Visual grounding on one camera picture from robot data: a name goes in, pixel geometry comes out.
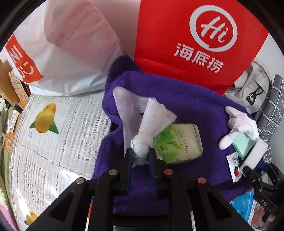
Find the white circle logo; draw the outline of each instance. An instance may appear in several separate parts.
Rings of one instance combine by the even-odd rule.
[[[222,15],[224,15],[228,20],[229,22],[231,23],[232,25],[232,28],[233,28],[233,37],[232,39],[224,46],[221,46],[221,47],[214,47],[214,48],[211,48],[209,47],[209,45],[207,43],[205,43],[201,38],[200,36],[198,35],[197,31],[196,31],[196,22],[197,22],[197,19],[198,17],[203,14],[204,12],[207,12],[207,11],[215,11],[215,12],[218,12]],[[225,40],[223,40],[222,38],[226,35],[226,33],[228,32],[228,28],[226,27],[226,30],[223,30],[222,29],[225,27],[225,23],[222,23],[221,25],[219,25],[218,27],[215,27],[215,23],[217,23],[219,20],[220,20],[220,16],[218,17],[215,17],[214,19],[212,19],[211,22],[209,22],[208,24],[202,24],[201,27],[203,28],[202,32],[201,32],[201,37],[204,37],[205,34],[210,30],[210,29],[213,29],[214,31],[211,33],[210,35],[210,39],[213,39],[218,32],[221,32],[218,36],[218,42],[220,44],[222,44]],[[238,37],[238,29],[237,29],[237,25],[234,21],[234,19],[232,18],[232,16],[227,12],[225,11],[224,9],[218,7],[218,6],[214,6],[214,5],[204,5],[204,6],[200,6],[198,7],[191,15],[190,17],[190,20],[189,20],[189,29],[190,29],[190,32],[192,34],[192,37],[194,38],[194,40],[201,46],[203,47],[204,49],[208,50],[208,51],[213,51],[213,52],[223,52],[223,51],[226,51],[228,49],[230,49],[236,42],[237,40],[237,37]]]

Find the purple towel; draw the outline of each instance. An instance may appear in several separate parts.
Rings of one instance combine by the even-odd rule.
[[[247,111],[207,88],[158,75],[145,74],[129,56],[118,58],[109,73],[103,109],[118,128],[102,141],[95,164],[93,178],[112,168],[124,157],[122,122],[112,91],[121,86],[147,97],[155,97],[160,104],[177,115],[176,123],[197,124],[203,145],[203,155],[191,162],[169,165],[184,178],[206,178],[224,197],[231,201],[244,194],[251,184],[243,177],[233,184],[226,155],[235,152],[231,145],[220,150],[220,139],[228,134],[228,115],[225,106]],[[127,197],[114,199],[114,214],[128,216],[152,216],[167,214],[167,200],[153,196],[148,165],[136,166],[132,171],[131,192]]]

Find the blue package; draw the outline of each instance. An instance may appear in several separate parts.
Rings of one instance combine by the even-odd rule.
[[[254,192],[245,193],[231,202],[232,206],[248,222],[253,204]]]

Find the red shopping bag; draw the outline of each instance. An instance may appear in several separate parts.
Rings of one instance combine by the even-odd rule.
[[[223,94],[267,35],[236,0],[142,0],[135,61],[147,73]]]

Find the white plastic bag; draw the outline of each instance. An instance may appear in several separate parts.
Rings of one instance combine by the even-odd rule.
[[[115,32],[88,0],[47,0],[6,44],[15,76],[42,95],[104,89],[123,51]]]

